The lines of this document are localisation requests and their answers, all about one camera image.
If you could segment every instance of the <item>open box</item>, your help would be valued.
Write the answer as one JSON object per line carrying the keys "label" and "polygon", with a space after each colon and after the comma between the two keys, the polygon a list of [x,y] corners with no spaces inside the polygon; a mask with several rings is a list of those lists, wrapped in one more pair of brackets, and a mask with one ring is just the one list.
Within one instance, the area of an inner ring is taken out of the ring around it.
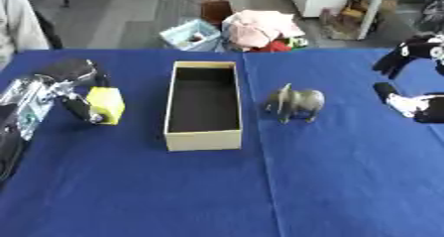
{"label": "open box", "polygon": [[240,149],[241,112],[234,62],[174,64],[164,129],[169,151]]}

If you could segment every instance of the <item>gray floor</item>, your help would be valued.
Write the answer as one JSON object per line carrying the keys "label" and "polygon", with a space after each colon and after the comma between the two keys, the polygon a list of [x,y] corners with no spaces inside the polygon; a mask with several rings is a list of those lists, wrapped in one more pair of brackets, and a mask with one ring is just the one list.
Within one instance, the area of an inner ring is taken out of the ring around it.
{"label": "gray floor", "polygon": [[[61,0],[31,1],[55,23],[67,48],[142,49],[161,48],[159,32],[199,17],[202,0],[70,0],[70,8],[62,8]],[[238,11],[297,13],[289,0],[229,1]],[[307,34],[312,48],[392,47],[405,37],[400,33],[405,30],[399,29],[396,20],[361,42],[331,41],[323,37],[317,20],[295,21]]]}

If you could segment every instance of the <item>blue basket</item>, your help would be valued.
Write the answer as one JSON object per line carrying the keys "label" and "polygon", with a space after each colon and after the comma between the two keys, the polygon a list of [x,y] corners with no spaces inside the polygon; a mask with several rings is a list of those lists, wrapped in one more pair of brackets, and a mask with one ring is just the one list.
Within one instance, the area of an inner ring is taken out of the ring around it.
{"label": "blue basket", "polygon": [[[189,39],[197,33],[200,33],[204,39],[195,43],[191,42]],[[167,49],[182,51],[214,51],[219,44],[220,37],[219,30],[200,19],[161,32],[161,38]]]}

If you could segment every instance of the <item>table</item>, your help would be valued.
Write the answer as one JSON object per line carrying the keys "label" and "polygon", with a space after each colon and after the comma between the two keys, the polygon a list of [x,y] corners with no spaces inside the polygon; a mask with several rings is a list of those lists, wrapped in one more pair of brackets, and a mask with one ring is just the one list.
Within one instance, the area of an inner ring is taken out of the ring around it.
{"label": "table", "polygon": [[[371,71],[386,50],[282,54],[61,51],[18,55],[0,88],[64,57],[95,59],[121,89],[116,127],[55,108],[0,193],[2,236],[443,236],[444,127],[381,104]],[[235,61],[240,151],[169,154],[161,137],[175,60]],[[429,61],[397,80],[408,95],[442,89]],[[287,82],[324,91],[312,124],[260,109]]]}

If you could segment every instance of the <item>yellow cube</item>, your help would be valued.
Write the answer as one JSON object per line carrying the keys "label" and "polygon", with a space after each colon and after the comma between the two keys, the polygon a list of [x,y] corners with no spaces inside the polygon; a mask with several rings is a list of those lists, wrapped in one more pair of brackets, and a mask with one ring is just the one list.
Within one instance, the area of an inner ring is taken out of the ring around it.
{"label": "yellow cube", "polygon": [[125,103],[118,88],[92,87],[86,100],[94,111],[106,116],[106,122],[100,124],[117,125],[125,110]]}

